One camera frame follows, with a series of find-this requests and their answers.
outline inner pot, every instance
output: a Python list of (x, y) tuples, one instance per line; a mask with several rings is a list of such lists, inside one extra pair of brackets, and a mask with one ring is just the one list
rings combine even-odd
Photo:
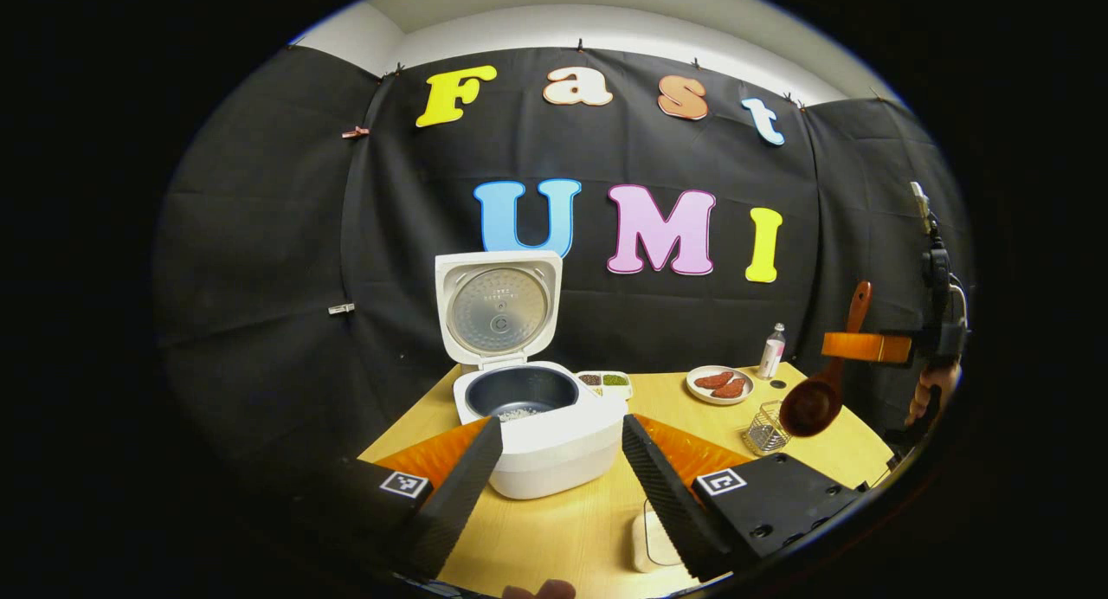
[(545, 366), (506, 366), (479, 375), (465, 390), (465, 402), (482, 417), (526, 417), (577, 402), (577, 382)]

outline rice cooker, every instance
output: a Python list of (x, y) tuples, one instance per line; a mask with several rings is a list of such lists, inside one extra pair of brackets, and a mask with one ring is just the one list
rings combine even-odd
[(558, 363), (529, 362), (557, 326), (562, 257), (551, 251), (437, 256), (435, 296), (462, 424), (502, 421), (503, 453), (489, 482), (533, 499), (604, 475), (619, 451), (627, 402), (601, 396)]

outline meat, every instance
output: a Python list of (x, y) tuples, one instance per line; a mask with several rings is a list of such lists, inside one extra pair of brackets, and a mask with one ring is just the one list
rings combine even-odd
[(704, 379), (696, 379), (694, 382), (697, 386), (704, 386), (705, 390), (718, 390), (731, 380), (731, 375), (735, 375), (732, 371), (720, 371), (719, 374), (705, 375)]
[(733, 379), (730, 383), (720, 386), (720, 389), (712, 391), (712, 396), (717, 399), (737, 399), (741, 396), (742, 391), (746, 389), (747, 382), (745, 379)]

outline wooden ladle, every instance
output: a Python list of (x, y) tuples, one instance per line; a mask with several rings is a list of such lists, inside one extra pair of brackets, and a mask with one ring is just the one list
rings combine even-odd
[[(873, 288), (862, 280), (850, 300), (847, 333), (862, 330), (862, 320), (870, 311)], [(832, 358), (823, 371), (793, 386), (781, 403), (780, 421), (784, 431), (794, 437), (820, 434), (834, 422), (842, 411), (842, 358)]]

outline small wire basket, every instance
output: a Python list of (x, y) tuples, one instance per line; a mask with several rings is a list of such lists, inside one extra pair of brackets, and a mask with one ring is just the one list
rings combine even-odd
[(742, 441), (758, 456), (766, 456), (781, 450), (792, 438), (784, 432), (779, 421), (781, 401), (765, 402), (758, 407), (750, 428), (742, 432)]

